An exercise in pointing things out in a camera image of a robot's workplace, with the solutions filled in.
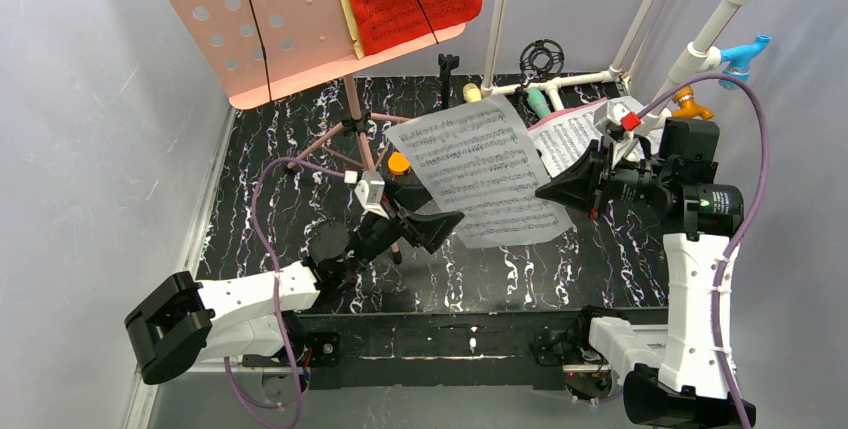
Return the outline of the white sheet music page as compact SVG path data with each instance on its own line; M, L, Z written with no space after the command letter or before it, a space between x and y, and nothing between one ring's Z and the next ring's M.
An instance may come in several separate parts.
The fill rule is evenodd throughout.
M557 176L572 166L592 140L601 140L601 134L593 125L594 112L558 119L528 131L536 149L541 152L541 160L550 176ZM663 109L659 115L649 115L643 125L637 127L637 134L647 137L651 143L652 152L649 152L648 157L658 150L663 131L661 123L670 116L671 111ZM639 142L634 140L630 151L621 159L621 164L625 161L637 162L644 157Z
M389 141L410 162L469 249L549 242L574 224L566 209L536 197L550 182L524 120L491 96L394 125Z

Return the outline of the pink sheet music page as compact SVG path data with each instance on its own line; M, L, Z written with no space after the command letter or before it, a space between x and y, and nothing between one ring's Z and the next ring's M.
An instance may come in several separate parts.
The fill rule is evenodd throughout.
M557 121L558 119L563 119L565 117L571 117L572 115L580 116L584 113L593 112L598 107L600 107L602 104L605 104L608 100L609 100L608 97L603 97L599 100L596 100L596 101L593 101L591 103L584 104L584 105L581 105L581 106L578 106L578 107L570 107L570 108L566 108L564 110L554 111L550 115L542 118L540 121L531 125L528 128L528 130L529 131L534 130L534 129L539 128L542 125L547 124L549 122L554 122L554 121Z

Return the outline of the green microphone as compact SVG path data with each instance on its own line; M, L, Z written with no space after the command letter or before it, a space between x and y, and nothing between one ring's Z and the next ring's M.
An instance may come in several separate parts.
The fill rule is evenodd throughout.
M540 119L544 119L552 113L545 94L536 87L529 87L525 91L527 106Z

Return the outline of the cream yellow microphone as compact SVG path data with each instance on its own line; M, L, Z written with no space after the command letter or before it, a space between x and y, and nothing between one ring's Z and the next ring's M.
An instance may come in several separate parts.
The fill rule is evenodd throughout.
M483 98L481 89L474 83L468 83L462 88L462 97L466 103L478 102Z

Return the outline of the black microphone stand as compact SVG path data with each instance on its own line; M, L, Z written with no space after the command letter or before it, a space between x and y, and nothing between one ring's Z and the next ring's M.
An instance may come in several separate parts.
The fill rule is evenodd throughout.
M440 53L437 57L440 83L440 109L450 107L452 72L459 67L460 57L449 53Z

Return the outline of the small black tripod stand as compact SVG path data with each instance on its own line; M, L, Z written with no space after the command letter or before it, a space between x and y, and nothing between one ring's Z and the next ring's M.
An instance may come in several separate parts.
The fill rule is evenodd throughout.
M539 39L528 44L519 57L522 81L516 93L527 106L526 89L532 87L533 83L545 83L559 77L563 68L564 52L559 43L551 39Z

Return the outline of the pink music stand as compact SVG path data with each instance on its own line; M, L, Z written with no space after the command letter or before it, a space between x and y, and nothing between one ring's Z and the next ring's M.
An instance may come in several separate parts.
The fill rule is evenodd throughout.
M214 70L230 104L254 109L342 79L361 159L373 171L378 158L363 123L402 117L363 113L354 75L429 46L424 37L358 58L340 0L168 0Z

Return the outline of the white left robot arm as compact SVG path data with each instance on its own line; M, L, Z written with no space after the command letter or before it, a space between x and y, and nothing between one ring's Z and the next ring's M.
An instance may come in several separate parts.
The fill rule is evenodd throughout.
M143 381L168 382L208 359L304 357L315 341L297 312L341 297L400 239L435 253L465 217L421 214L432 198L426 188L376 183L374 176L360 174L354 189L365 206L361 225L317 224L302 260L235 279L198 281L188 271L166 277L124 320Z

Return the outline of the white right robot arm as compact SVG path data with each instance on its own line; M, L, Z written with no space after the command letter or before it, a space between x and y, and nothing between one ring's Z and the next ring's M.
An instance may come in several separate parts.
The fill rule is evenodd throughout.
M598 353L617 374L628 419L661 428L750 428L756 409L739 394L729 336L731 240L744 220L741 192L715 182L718 126L667 120L658 152L615 162L610 145L593 141L568 169L536 191L538 198L602 214L612 201L641 203L659 218L668 263L666 345L657 352L618 313L585 309L578 348Z

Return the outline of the right robot arm base mount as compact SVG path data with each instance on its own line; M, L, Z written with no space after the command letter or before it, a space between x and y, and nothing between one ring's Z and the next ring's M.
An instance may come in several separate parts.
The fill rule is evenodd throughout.
M529 351L539 366L562 369L567 390L578 400L613 395L614 381L607 360L583 345L575 329L536 332Z

